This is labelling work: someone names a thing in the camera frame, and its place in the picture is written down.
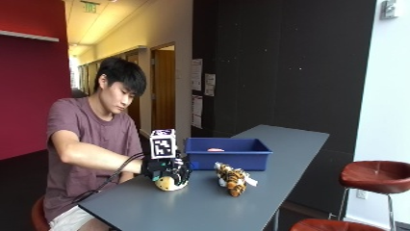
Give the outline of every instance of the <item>man's black hair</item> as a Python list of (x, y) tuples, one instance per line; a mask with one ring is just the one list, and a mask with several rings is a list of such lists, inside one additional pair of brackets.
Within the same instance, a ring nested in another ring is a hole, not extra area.
[(94, 78), (94, 92), (98, 90), (98, 78), (102, 74), (106, 76), (108, 86), (114, 82), (121, 82), (125, 88), (137, 96), (142, 95), (146, 87), (146, 78), (140, 65), (116, 57), (105, 59), (101, 62)]

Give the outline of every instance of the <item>shorts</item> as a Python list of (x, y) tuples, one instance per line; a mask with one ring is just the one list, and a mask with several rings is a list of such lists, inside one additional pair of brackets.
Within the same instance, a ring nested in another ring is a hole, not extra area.
[(50, 231), (77, 231), (90, 219), (93, 216), (77, 205), (50, 221)]

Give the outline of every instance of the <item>black wall panel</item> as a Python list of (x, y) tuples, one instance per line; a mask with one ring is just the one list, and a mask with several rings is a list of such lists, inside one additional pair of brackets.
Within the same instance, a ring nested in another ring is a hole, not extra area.
[(219, 1), (215, 136), (273, 124), (281, 1)]
[[(230, 137), (258, 124), (329, 133), (289, 201), (337, 214), (338, 173), (355, 151), (375, 0), (211, 4), (215, 49), (206, 44), (203, 51), (198, 35), (191, 49), (193, 54), (202, 51), (194, 58), (215, 57), (215, 97), (202, 115), (203, 123), (213, 119), (207, 135)], [(203, 13), (194, 7), (193, 15), (205, 18)]]
[(203, 74), (215, 74), (218, 0), (193, 1), (191, 58), (202, 59), (202, 90), (191, 94), (202, 96), (202, 128), (190, 126), (193, 137), (213, 137), (214, 97), (203, 95)]

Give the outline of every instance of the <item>maroon t-shirt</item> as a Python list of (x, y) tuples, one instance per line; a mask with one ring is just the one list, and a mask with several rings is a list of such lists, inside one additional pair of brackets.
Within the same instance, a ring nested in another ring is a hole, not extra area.
[(49, 176), (45, 195), (45, 216), (50, 222), (76, 204), (73, 199), (94, 190), (114, 173), (64, 164), (60, 161), (50, 136), (68, 130), (77, 134), (81, 142), (92, 143), (125, 156), (142, 152), (138, 133), (129, 115), (114, 115), (112, 121), (102, 120), (92, 111), (88, 98), (57, 100), (50, 106), (48, 123)]

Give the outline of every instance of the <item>red stool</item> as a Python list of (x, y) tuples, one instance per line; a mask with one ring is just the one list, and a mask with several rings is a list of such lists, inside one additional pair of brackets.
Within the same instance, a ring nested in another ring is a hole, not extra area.
[(301, 220), (297, 224), (294, 224), (293, 227), (290, 228), (290, 231), (384, 231), (384, 230), (355, 222), (307, 218)]
[(359, 189), (384, 194), (388, 197), (390, 227), (395, 230), (391, 193), (410, 190), (410, 164), (392, 161), (360, 161), (349, 163), (341, 174), (339, 183), (345, 186), (343, 199), (338, 213), (342, 216), (345, 197), (349, 189)]
[(44, 196), (41, 196), (36, 202), (34, 205), (32, 207), (30, 210), (30, 220), (33, 223), (33, 227), (36, 231), (49, 231), (50, 230), (50, 226), (48, 223), (48, 220), (44, 216)]

